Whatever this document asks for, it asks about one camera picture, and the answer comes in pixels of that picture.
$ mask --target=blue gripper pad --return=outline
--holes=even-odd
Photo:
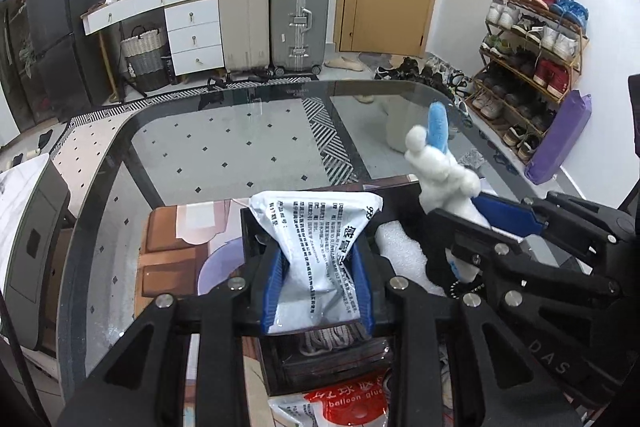
[[[351,277],[356,288],[356,299],[358,300],[358,308],[360,309],[360,322],[371,334],[373,331],[373,304],[371,299],[371,286],[364,265],[358,244],[353,243],[351,247]]]
[[[282,282],[284,281],[284,267],[285,257],[282,254],[282,250],[278,248],[273,256],[273,264],[271,265],[269,279],[263,293],[264,300],[262,301],[262,319],[260,320],[262,333],[268,333],[269,328],[273,326],[273,322],[276,319],[278,298],[280,297]]]
[[[471,201],[478,212],[496,229],[513,233],[518,237],[542,233],[543,224],[536,220],[533,210],[515,201],[503,200],[482,192]]]

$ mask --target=white plastic bag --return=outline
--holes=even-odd
[[[267,190],[253,196],[249,208],[289,261],[269,334],[359,319],[353,280],[343,261],[382,209],[382,198],[370,192]]]

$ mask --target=beige suitcase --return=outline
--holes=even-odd
[[[269,0],[218,0],[218,5],[226,70],[267,68]]]

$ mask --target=silver suitcase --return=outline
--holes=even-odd
[[[269,0],[218,0],[227,71],[269,66]]]
[[[324,61],[329,0],[271,0],[271,58],[276,76],[320,73]]]

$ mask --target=glass table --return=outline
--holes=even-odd
[[[138,252],[153,209],[409,174],[404,136],[426,123],[434,101],[447,106],[449,150],[478,173],[483,190],[535,196],[468,115],[413,82],[229,89],[135,113],[102,158],[68,250],[58,311],[65,398],[134,320]]]

